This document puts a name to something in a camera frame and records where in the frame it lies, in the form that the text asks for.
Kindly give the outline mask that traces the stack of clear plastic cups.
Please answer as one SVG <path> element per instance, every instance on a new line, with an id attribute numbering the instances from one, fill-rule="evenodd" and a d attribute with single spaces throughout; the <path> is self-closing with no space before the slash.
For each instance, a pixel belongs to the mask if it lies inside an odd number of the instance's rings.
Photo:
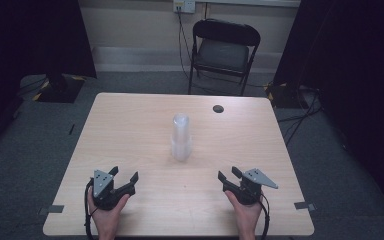
<path id="1" fill-rule="evenodd" d="M 186 161 L 192 151 L 192 138 L 189 128 L 189 116 L 185 113 L 175 114 L 171 135 L 171 153 L 177 161 Z"/>

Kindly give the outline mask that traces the person's left hand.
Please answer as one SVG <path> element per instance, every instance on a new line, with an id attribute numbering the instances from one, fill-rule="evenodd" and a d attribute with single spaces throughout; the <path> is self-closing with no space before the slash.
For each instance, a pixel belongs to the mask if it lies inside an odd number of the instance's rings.
<path id="1" fill-rule="evenodd" d="M 87 203 L 89 207 L 89 215 L 95 223 L 98 234 L 102 232 L 117 233 L 121 211 L 126 206 L 129 198 L 129 195 L 124 195 L 112 210 L 106 211 L 99 209 L 94 204 L 92 193 L 88 193 Z"/>

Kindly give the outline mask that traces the black stand base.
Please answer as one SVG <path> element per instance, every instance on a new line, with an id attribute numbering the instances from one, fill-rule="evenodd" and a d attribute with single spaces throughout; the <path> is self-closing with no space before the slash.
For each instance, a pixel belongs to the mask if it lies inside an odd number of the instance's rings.
<path id="1" fill-rule="evenodd" d="M 274 85 L 269 84 L 265 93 L 275 108 L 299 108 L 300 101 L 298 90 L 287 84 Z"/>
<path id="2" fill-rule="evenodd" d="M 63 74 L 46 75 L 44 84 L 33 97 L 34 101 L 50 103 L 74 103 L 85 78 Z"/>

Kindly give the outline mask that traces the black folding chair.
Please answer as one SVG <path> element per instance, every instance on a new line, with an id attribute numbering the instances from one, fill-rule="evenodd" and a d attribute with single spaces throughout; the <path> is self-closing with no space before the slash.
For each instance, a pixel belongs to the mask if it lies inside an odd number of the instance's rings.
<path id="1" fill-rule="evenodd" d="M 247 24 L 218 19 L 203 19 L 192 28 L 193 46 L 188 93 L 192 91 L 193 72 L 200 70 L 240 78 L 244 94 L 260 33 Z"/>

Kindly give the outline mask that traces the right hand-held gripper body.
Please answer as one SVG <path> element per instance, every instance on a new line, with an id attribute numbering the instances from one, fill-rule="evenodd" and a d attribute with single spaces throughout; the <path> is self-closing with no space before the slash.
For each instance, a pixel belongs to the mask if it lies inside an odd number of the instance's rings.
<path id="1" fill-rule="evenodd" d="M 243 176 L 239 179 L 240 185 L 235 185 L 227 180 L 224 184 L 224 190 L 231 191 L 243 205 L 253 205 L 257 203 L 262 195 L 262 186 L 274 189 L 278 188 L 278 185 L 274 181 L 257 168 L 242 173 Z"/>

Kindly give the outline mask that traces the person's right hand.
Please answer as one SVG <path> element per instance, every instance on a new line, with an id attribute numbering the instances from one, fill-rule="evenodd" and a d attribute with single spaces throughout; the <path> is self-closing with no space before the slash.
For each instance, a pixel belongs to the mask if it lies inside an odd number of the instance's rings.
<path id="1" fill-rule="evenodd" d="M 262 211 L 261 205 L 259 203 L 243 205 L 231 191 L 225 191 L 225 195 L 234 209 L 238 236 L 239 233 L 255 234 L 257 222 Z"/>

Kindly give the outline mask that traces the grey tape strip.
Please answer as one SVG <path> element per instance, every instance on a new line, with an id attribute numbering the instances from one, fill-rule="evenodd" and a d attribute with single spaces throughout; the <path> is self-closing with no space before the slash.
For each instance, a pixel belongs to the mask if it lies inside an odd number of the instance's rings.
<path id="1" fill-rule="evenodd" d="M 38 214 L 42 216 L 46 216 L 49 213 L 62 213 L 63 209 L 64 209 L 63 205 L 51 205 L 48 207 L 41 208 Z"/>
<path id="2" fill-rule="evenodd" d="M 315 204 L 307 203 L 305 201 L 303 201 L 303 202 L 295 202 L 294 206 L 295 206 L 295 208 L 297 210 L 307 209 L 308 211 L 315 211 L 317 209 Z"/>

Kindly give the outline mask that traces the white wall socket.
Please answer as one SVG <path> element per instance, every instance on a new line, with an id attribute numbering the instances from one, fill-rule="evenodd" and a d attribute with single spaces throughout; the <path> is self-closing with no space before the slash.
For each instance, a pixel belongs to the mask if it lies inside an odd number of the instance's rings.
<path id="1" fill-rule="evenodd" d="M 196 2 L 194 0 L 173 0 L 173 11 L 193 14 L 196 11 Z"/>

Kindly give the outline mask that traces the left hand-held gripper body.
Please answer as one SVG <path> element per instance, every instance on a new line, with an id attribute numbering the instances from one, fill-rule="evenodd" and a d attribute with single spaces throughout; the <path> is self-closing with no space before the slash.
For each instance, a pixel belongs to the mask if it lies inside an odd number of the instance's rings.
<path id="1" fill-rule="evenodd" d="M 102 210 L 112 210 L 118 201 L 124 196 L 132 196 L 136 193 L 134 188 L 125 188 L 124 185 L 115 188 L 114 177 L 101 170 L 95 170 L 93 176 L 92 197 L 94 204 Z"/>

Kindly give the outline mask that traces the dark curtain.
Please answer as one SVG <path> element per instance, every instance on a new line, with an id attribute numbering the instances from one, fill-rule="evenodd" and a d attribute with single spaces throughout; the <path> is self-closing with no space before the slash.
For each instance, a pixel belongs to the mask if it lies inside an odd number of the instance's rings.
<path id="1" fill-rule="evenodd" d="M 0 132 L 38 74 L 96 75 L 79 0 L 0 0 Z"/>
<path id="2" fill-rule="evenodd" d="M 301 0 L 274 82 L 319 90 L 384 194 L 384 0 Z"/>

